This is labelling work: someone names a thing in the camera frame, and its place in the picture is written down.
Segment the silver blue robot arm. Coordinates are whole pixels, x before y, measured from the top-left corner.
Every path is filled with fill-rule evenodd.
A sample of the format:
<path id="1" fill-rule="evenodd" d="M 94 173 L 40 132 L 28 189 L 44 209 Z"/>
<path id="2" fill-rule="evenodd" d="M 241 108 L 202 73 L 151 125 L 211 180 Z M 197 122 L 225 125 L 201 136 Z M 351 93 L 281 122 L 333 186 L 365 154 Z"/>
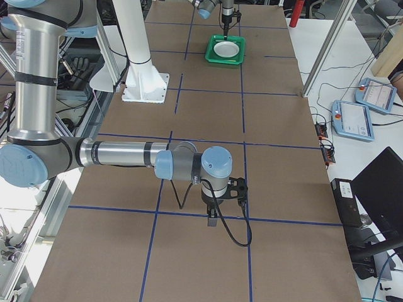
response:
<path id="1" fill-rule="evenodd" d="M 220 6 L 221 21 L 224 24 L 223 36 L 224 40 L 227 40 L 230 24 L 235 16 L 233 0 L 190 0 L 189 3 L 198 10 L 198 14 L 205 20 L 210 17 L 217 6 Z"/>
<path id="2" fill-rule="evenodd" d="M 55 131 L 60 38 L 102 32 L 96 1 L 8 1 L 8 17 L 16 27 L 16 113 L 1 148 L 5 181 L 32 187 L 76 167 L 149 167 L 160 179 L 200 184 L 208 224 L 223 220 L 219 206 L 234 190 L 226 148 L 200 153 L 191 142 L 106 142 Z"/>

